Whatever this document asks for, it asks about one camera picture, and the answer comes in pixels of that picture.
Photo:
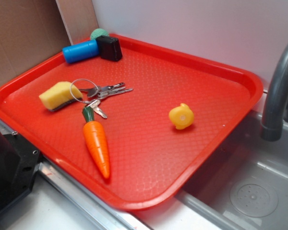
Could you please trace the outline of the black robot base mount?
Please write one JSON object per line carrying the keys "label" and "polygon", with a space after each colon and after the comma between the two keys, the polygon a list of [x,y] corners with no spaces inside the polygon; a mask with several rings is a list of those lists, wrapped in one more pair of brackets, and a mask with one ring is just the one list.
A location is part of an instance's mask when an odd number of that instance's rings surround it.
{"label": "black robot base mount", "polygon": [[31,193],[40,159],[25,137],[0,132],[0,214]]}

